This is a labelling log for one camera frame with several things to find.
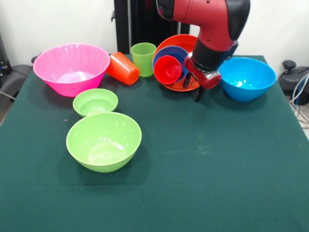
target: green bowl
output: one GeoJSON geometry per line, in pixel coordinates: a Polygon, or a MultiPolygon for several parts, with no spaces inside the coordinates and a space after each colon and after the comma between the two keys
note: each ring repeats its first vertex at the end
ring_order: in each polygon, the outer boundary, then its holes
{"type": "Polygon", "coordinates": [[[80,93],[73,101],[74,110],[82,117],[112,112],[118,105],[118,98],[113,92],[95,88],[80,93]]]}
{"type": "Polygon", "coordinates": [[[132,159],[140,142],[136,121],[120,113],[102,113],[85,117],[70,129],[67,149],[84,167],[110,173],[132,159]]]}

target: blue plate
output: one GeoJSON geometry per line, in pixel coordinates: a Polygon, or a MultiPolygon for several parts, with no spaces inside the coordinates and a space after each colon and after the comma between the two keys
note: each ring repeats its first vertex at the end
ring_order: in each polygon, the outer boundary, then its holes
{"type": "Polygon", "coordinates": [[[153,68],[155,67],[155,63],[157,62],[157,60],[162,56],[173,56],[182,64],[183,74],[177,81],[180,81],[186,77],[189,71],[186,69],[184,65],[184,60],[188,56],[188,53],[184,49],[178,46],[168,46],[168,47],[161,49],[154,57],[153,68]]]}

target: plastic cup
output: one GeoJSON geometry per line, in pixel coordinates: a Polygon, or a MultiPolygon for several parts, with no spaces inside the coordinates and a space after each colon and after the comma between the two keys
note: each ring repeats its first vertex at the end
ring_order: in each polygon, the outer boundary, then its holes
{"type": "Polygon", "coordinates": [[[111,63],[106,73],[126,85],[134,84],[140,76],[138,67],[121,52],[111,55],[111,63]]]}
{"type": "Polygon", "coordinates": [[[152,43],[138,43],[131,47],[134,64],[140,70],[141,77],[154,74],[152,60],[156,51],[156,46],[152,43]]]}
{"type": "Polygon", "coordinates": [[[178,80],[183,72],[182,64],[172,56],[163,56],[154,65],[156,79],[165,85],[178,80]]]}

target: green cup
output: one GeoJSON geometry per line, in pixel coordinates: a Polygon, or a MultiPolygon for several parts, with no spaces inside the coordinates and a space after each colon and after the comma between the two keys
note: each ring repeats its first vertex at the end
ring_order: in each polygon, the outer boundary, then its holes
{"type": "Polygon", "coordinates": [[[154,74],[153,57],[155,51],[156,46],[152,43],[137,43],[131,47],[133,62],[140,70],[141,77],[154,74]]]}

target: red plate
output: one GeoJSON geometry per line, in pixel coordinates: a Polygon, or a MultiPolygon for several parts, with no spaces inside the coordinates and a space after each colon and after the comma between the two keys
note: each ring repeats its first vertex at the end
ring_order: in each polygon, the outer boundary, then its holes
{"type": "MultiPolygon", "coordinates": [[[[162,48],[165,48],[167,46],[179,46],[179,47],[182,47],[184,50],[186,50],[188,53],[190,53],[190,52],[193,52],[196,42],[197,42],[197,37],[193,35],[174,35],[164,40],[159,45],[159,47],[156,49],[154,55],[156,55],[162,48]]],[[[197,89],[199,87],[198,81],[194,78],[191,78],[188,88],[183,88],[183,82],[184,82],[184,79],[179,82],[170,84],[170,85],[164,85],[164,84],[163,85],[166,88],[169,88],[177,92],[187,92],[187,91],[197,89]]]]}

